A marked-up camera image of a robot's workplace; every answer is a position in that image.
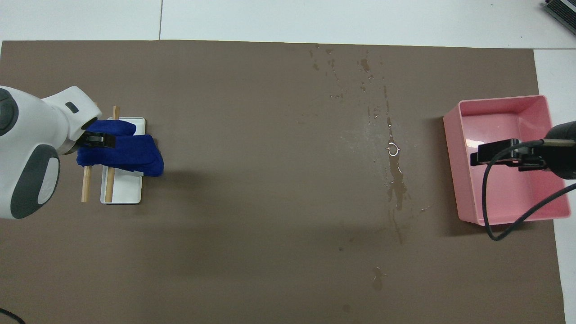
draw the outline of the brown table surface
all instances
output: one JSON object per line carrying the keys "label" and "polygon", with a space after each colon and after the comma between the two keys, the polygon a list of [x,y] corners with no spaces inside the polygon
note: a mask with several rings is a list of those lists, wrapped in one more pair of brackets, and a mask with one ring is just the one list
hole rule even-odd
{"label": "brown table surface", "polygon": [[63,156],[52,200],[0,221],[0,307],[27,323],[564,322],[552,222],[460,221],[441,119],[537,94],[531,50],[4,42],[0,84],[77,85],[165,161],[107,206]]}

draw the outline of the pink plastic bin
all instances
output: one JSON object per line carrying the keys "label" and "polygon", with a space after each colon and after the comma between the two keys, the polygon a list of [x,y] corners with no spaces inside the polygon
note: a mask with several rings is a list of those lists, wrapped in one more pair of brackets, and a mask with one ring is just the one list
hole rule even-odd
{"label": "pink plastic bin", "polygon": [[[444,128],[458,217],[484,225],[482,218],[482,177],[485,165],[470,166],[470,153],[478,145],[519,138],[531,141],[544,138],[552,127],[544,96],[464,100],[444,116]],[[512,223],[524,212],[555,191],[564,180],[548,171],[519,172],[516,168],[495,165],[490,170],[487,210],[490,224]],[[542,207],[527,220],[548,220],[570,215],[566,196]]]}

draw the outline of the wooden stick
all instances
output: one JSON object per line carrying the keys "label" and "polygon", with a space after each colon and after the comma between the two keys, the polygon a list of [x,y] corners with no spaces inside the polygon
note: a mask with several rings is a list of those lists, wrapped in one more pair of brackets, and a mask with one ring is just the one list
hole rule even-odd
{"label": "wooden stick", "polygon": [[90,177],[92,176],[92,166],[87,165],[84,167],[84,178],[82,179],[82,195],[80,202],[88,202],[88,196],[90,195]]}
{"label": "wooden stick", "polygon": [[[112,119],[120,119],[120,107],[114,106],[112,109]],[[114,192],[114,175],[116,174],[116,169],[108,167],[108,173],[106,174],[106,192],[104,196],[104,202],[112,202],[112,194]]]}

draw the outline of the black cable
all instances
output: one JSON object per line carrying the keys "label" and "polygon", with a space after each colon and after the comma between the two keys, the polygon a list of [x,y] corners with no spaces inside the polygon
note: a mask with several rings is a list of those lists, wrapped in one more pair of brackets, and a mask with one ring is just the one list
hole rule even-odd
{"label": "black cable", "polygon": [[499,241],[499,240],[505,238],[508,234],[510,234],[511,231],[515,230],[520,225],[520,223],[525,221],[526,218],[528,218],[532,214],[534,214],[535,211],[539,210],[544,205],[546,205],[547,203],[560,197],[561,195],[576,189],[576,183],[574,183],[574,184],[567,186],[566,188],[563,188],[563,189],[558,190],[557,192],[551,194],[550,196],[548,196],[545,199],[543,199],[542,201],[540,201],[538,204],[535,204],[532,208],[528,209],[528,211],[526,211],[522,216],[520,216],[514,223],[512,223],[512,225],[508,226],[502,233],[500,233],[500,235],[494,236],[494,233],[492,232],[492,228],[490,227],[490,223],[488,222],[488,213],[486,211],[486,187],[487,187],[487,183],[488,183],[488,173],[490,172],[490,169],[498,160],[500,160],[505,155],[509,154],[511,151],[513,151],[515,149],[535,148],[535,147],[540,146],[542,144],[544,144],[543,140],[537,140],[537,141],[529,141],[529,142],[523,142],[523,143],[519,143],[516,145],[512,145],[511,147],[506,148],[506,149],[498,152],[498,154],[496,154],[492,158],[492,160],[490,160],[490,163],[488,163],[486,170],[484,170],[484,179],[482,180],[482,215],[484,217],[484,227],[486,228],[486,233],[488,233],[488,236],[492,240]]}
{"label": "black cable", "polygon": [[15,320],[16,322],[18,322],[18,324],[26,324],[26,322],[24,322],[23,319],[21,319],[20,317],[18,317],[18,315],[14,314],[14,313],[12,313],[12,312],[9,312],[9,311],[7,311],[7,310],[5,310],[5,309],[3,309],[3,308],[0,308],[0,314],[4,314],[4,315],[8,316],[9,318],[11,318],[11,319]]}

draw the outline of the blue towel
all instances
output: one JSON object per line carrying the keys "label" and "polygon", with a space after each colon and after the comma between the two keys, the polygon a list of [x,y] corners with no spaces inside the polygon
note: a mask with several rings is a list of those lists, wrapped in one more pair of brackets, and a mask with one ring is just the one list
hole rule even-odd
{"label": "blue towel", "polygon": [[88,126],[88,131],[115,136],[129,136],[136,133],[136,125],[123,120],[97,120]]}
{"label": "blue towel", "polygon": [[88,130],[116,135],[116,146],[81,147],[76,158],[78,165],[102,164],[126,171],[139,171],[145,176],[162,175],[164,161],[154,139],[150,135],[131,135],[136,131],[135,125],[122,120],[97,120]]}

